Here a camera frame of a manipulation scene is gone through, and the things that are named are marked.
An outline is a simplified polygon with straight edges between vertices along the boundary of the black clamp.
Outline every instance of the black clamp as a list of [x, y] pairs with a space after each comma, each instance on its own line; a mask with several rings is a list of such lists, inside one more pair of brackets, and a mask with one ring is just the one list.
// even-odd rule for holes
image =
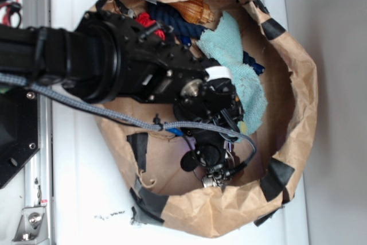
[[157, 126], [160, 126], [161, 129], [159, 129], [159, 131], [163, 130], [163, 124], [161, 124], [161, 119], [159, 117], [159, 114], [157, 113], [153, 119], [153, 123]]

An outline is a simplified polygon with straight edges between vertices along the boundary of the screw hole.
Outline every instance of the screw hole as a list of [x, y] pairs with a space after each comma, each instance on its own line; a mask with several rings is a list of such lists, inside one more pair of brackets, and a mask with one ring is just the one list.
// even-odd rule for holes
[[9, 164], [11, 164], [13, 167], [18, 166], [18, 162], [14, 158], [9, 159]]

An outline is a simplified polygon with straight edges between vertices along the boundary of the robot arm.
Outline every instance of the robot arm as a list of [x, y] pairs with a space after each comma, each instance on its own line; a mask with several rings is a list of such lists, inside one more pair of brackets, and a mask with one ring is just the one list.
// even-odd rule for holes
[[[156, 29], [164, 30], [166, 41], [153, 33]], [[172, 103], [178, 120], [239, 132], [237, 123], [244, 111], [231, 80], [212, 74], [218, 66], [217, 61], [197, 59], [186, 46], [177, 45], [169, 26], [157, 22], [145, 28], [107, 11], [86, 12], [74, 32], [0, 26], [0, 72], [42, 85], [60, 83], [88, 103], [117, 96], [141, 103]], [[182, 131], [195, 137], [196, 146], [181, 166], [185, 171], [205, 168], [207, 184], [220, 184], [244, 167], [228, 164], [236, 138], [206, 130]]]

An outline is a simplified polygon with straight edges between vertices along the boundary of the light blue towel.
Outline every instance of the light blue towel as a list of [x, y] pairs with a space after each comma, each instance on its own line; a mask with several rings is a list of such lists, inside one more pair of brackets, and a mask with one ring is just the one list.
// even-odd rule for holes
[[243, 49], [237, 21], [223, 12], [216, 30], [206, 30], [197, 46], [208, 58], [216, 59], [228, 67], [233, 75], [237, 94], [245, 111], [246, 135], [254, 133], [262, 124], [261, 118], [267, 106], [263, 87], [253, 68], [243, 64]]

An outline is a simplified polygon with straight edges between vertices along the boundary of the blue rope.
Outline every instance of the blue rope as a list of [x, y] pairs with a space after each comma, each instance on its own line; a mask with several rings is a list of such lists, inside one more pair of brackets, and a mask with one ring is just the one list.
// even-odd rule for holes
[[200, 38], [206, 28], [202, 25], [188, 23], [175, 8], [158, 2], [156, 5], [148, 3], [148, 11], [152, 20], [161, 20], [174, 28], [178, 36]]

